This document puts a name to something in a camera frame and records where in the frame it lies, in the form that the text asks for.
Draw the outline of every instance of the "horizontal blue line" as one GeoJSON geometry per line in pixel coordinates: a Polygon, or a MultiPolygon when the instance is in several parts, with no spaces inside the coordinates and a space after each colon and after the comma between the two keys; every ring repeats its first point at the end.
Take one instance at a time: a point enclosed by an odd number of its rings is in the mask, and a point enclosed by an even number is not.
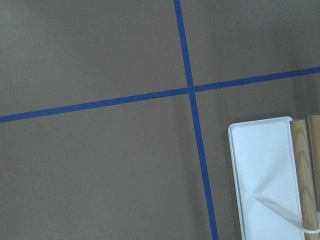
{"type": "Polygon", "coordinates": [[[253,76],[253,77],[241,78],[236,80],[221,81],[216,83],[198,85],[198,86],[195,86],[194,89],[196,92],[203,92],[203,91],[214,90],[214,89],[223,89],[223,88],[235,87],[240,85],[255,84],[255,83],[261,83],[261,82],[268,82],[272,80],[293,78],[293,77],[305,76],[310,74],[318,74],[318,73],[320,73],[320,66],[301,69],[301,70],[295,70],[295,71],[285,71],[285,72],[279,72],[279,73],[262,75],[262,76],[253,76]]]}
{"type": "Polygon", "coordinates": [[[0,123],[188,94],[187,87],[0,116],[0,123]]]}

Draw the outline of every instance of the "wood grain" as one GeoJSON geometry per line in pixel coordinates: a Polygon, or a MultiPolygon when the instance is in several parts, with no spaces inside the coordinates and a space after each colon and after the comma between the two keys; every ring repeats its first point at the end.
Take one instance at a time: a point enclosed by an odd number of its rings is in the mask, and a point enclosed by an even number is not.
{"type": "Polygon", "coordinates": [[[315,176],[317,210],[320,211],[320,115],[308,117],[315,176]]]}
{"type": "MultiPolygon", "coordinates": [[[[319,228],[315,189],[309,153],[305,120],[290,122],[294,149],[295,168],[299,188],[303,227],[308,230],[319,228]]],[[[318,234],[304,234],[306,240],[320,240],[318,234]]]]}

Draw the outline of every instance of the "wooden handle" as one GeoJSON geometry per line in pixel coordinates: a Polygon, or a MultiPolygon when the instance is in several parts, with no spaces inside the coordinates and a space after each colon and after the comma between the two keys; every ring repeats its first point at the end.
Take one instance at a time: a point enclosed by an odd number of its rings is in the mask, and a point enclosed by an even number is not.
{"type": "Polygon", "coordinates": [[[314,164],[316,203],[320,212],[320,115],[309,116],[308,120],[314,164]]]}
{"type": "MultiPolygon", "coordinates": [[[[318,216],[305,120],[290,122],[303,227],[317,230],[318,216]]],[[[320,240],[319,234],[304,234],[306,240],[320,240]]]]}

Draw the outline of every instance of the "white tray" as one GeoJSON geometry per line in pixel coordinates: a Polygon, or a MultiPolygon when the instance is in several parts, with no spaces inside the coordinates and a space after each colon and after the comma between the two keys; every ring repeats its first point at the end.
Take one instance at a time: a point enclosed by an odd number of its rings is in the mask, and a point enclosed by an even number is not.
{"type": "Polygon", "coordinates": [[[231,124],[231,159],[243,240],[304,240],[291,117],[231,124]]]}

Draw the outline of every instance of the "wooden stick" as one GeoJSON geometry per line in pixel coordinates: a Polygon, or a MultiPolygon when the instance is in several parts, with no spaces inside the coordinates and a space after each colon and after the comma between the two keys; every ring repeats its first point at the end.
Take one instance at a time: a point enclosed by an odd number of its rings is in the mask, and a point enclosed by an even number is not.
{"type": "Polygon", "coordinates": [[[320,212],[320,115],[309,116],[317,210],[320,212]]]}
{"type": "MultiPolygon", "coordinates": [[[[294,149],[295,168],[299,188],[303,227],[308,230],[317,230],[319,228],[319,224],[306,121],[291,121],[290,127],[294,149]]],[[[306,240],[320,240],[319,233],[305,233],[304,237],[306,240]]]]}

